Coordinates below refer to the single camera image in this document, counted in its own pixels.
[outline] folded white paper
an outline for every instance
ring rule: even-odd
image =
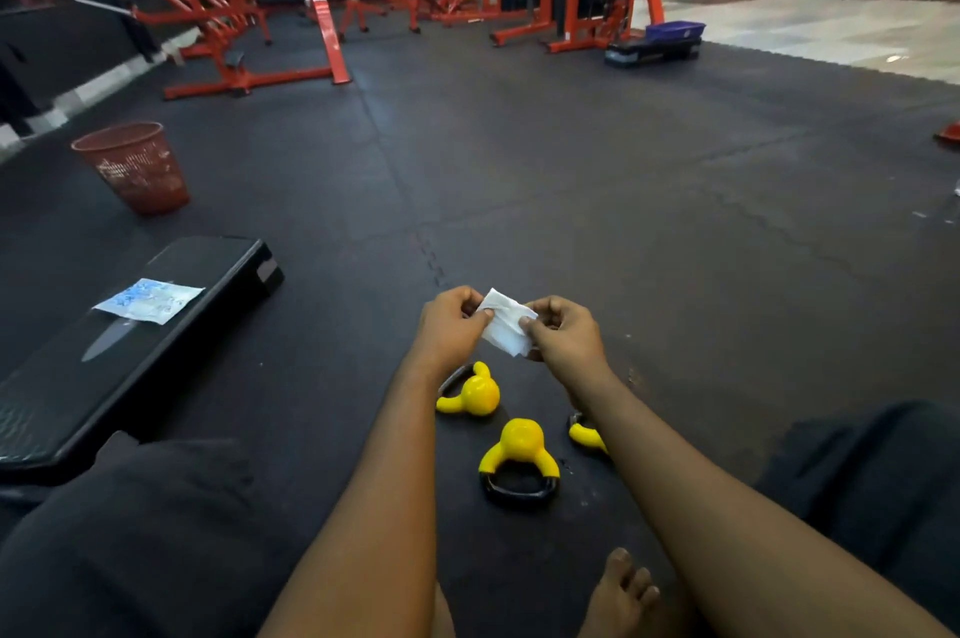
[[[105,302],[97,304],[93,309],[103,310],[117,317],[165,325],[203,290],[203,287],[141,279]]]
[[[486,293],[479,309],[493,310],[493,319],[483,330],[483,339],[508,355],[526,357],[534,343],[521,329],[521,317],[537,319],[537,313],[496,289]]]

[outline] bare foot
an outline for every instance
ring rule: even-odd
[[[660,589],[645,567],[623,547],[606,557],[606,569],[593,589],[578,638],[629,638],[640,627],[644,612],[660,598]]]
[[[433,598],[433,629],[430,631],[430,638],[457,638],[450,606],[439,583]]]

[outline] black trousers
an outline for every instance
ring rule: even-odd
[[[795,426],[757,488],[960,633],[960,418]],[[159,443],[54,490],[0,547],[4,638],[256,635],[295,544],[230,443]]]

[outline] forearm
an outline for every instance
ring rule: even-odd
[[[260,638],[423,638],[436,582],[437,383],[408,358],[360,461]]]
[[[846,551],[717,468],[609,370],[575,390],[718,634],[951,635]]]

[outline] red trash bin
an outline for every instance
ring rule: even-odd
[[[132,122],[86,134],[70,146],[142,216],[167,214],[190,201],[184,175],[159,122]]]

